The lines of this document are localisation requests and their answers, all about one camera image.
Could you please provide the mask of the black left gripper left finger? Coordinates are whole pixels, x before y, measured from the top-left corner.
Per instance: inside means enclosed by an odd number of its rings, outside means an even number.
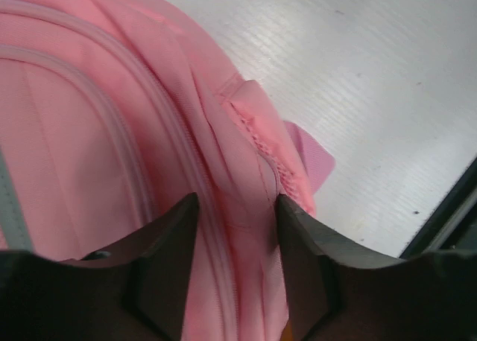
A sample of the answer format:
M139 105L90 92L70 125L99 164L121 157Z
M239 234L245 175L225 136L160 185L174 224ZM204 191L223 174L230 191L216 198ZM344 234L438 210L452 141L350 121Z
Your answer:
M80 260L1 252L3 340L179 340L198 227L188 194Z

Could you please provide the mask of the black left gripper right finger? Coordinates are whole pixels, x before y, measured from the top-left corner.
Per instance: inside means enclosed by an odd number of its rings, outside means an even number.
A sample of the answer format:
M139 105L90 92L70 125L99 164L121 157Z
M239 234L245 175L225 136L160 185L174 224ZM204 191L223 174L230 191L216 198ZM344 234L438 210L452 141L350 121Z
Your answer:
M404 260L368 249L277 197L277 233L295 340L474 340L476 254Z

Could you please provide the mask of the pink student backpack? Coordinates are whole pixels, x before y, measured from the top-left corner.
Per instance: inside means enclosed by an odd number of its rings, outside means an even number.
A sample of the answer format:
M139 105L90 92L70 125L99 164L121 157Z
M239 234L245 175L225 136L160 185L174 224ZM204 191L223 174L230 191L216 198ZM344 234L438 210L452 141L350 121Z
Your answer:
M1 0L1 247L83 257L196 193L185 340L278 340L274 201L333 157L164 0Z

